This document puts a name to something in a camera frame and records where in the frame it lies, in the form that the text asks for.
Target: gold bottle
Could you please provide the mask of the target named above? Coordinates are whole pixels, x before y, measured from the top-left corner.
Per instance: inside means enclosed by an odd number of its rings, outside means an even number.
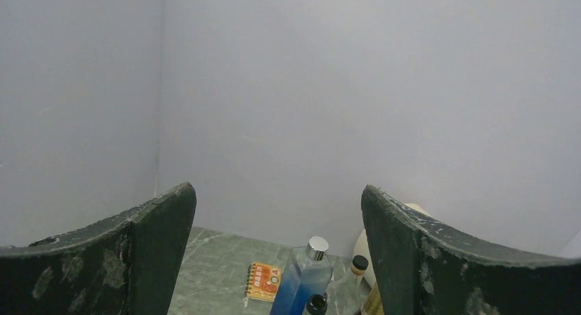
[[[373,285],[373,289],[371,289],[367,300],[363,303],[363,307],[354,315],[383,315],[383,304],[377,282]]]

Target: spiral notebook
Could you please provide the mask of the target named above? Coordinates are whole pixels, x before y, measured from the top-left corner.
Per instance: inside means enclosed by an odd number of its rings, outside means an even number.
[[[251,299],[274,302],[281,277],[282,270],[280,268],[253,262],[248,268],[246,296]]]

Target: marble surface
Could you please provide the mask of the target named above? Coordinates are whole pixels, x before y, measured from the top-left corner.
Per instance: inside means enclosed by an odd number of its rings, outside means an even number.
[[[272,304],[245,297],[248,266],[284,267],[289,247],[209,229],[192,228],[177,276],[170,315],[268,314]],[[329,257],[340,279],[349,260]]]

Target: black bottle cap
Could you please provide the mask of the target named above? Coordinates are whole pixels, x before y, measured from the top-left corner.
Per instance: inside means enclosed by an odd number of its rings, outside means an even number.
[[[305,310],[311,315],[325,315],[327,312],[327,301],[320,294],[314,294],[309,297]]]
[[[355,257],[353,257],[352,264],[358,270],[366,270],[367,266],[369,266],[369,262],[367,261],[367,258],[363,257],[362,255],[356,255]]]

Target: clear glass bottle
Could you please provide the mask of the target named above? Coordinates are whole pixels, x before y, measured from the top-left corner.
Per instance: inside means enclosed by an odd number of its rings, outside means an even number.
[[[310,296],[305,306],[303,315],[325,315],[327,313],[327,301],[320,294]]]
[[[333,275],[328,249],[324,238],[313,236],[306,247],[290,250],[270,315],[302,315],[310,296],[325,293]]]
[[[339,281],[329,284],[327,304],[329,314],[352,315],[361,308],[359,284],[369,262],[366,257],[356,255],[348,270]]]
[[[381,302],[380,290],[376,282],[363,303],[363,306],[354,315],[380,315],[383,314],[383,304]]]

